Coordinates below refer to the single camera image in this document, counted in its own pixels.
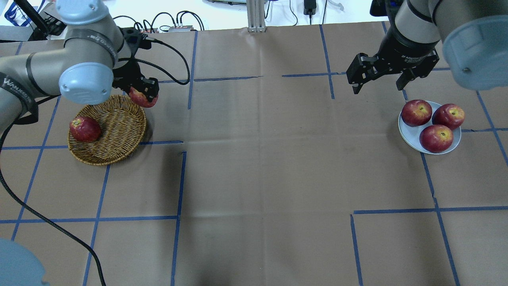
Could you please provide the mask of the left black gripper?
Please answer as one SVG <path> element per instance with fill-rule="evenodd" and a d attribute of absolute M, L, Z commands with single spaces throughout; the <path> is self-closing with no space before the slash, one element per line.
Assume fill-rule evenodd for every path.
<path fill-rule="evenodd" d="M 142 73 L 136 54 L 139 49 L 149 50 L 152 44 L 147 34 L 134 27 L 119 29 L 123 42 L 118 51 L 118 62 L 113 68 L 113 87 L 119 88 L 127 96 L 139 91 L 152 101 L 159 93 L 159 83 L 154 77 L 146 78 Z"/>

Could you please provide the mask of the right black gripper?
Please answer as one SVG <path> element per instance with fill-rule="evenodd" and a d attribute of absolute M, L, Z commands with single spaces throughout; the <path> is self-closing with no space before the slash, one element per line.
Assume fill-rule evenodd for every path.
<path fill-rule="evenodd" d="M 375 56 L 357 54 L 346 70 L 348 83 L 353 93 L 359 94 L 363 85 L 390 73 L 401 73 L 396 81 L 399 91 L 418 77 L 426 77 L 434 69 L 440 58 L 435 43 L 414 42 L 392 24 L 383 38 Z"/>

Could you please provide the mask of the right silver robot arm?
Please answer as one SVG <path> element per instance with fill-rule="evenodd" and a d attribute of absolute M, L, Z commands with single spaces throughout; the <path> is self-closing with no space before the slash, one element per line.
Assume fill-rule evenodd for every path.
<path fill-rule="evenodd" d="M 425 78 L 442 55 L 465 89 L 483 91 L 508 82 L 506 0 L 373 0 L 370 14 L 387 16 L 390 27 L 374 56 L 359 53 L 346 75 L 354 94 L 366 83 L 399 74 L 399 90 Z"/>

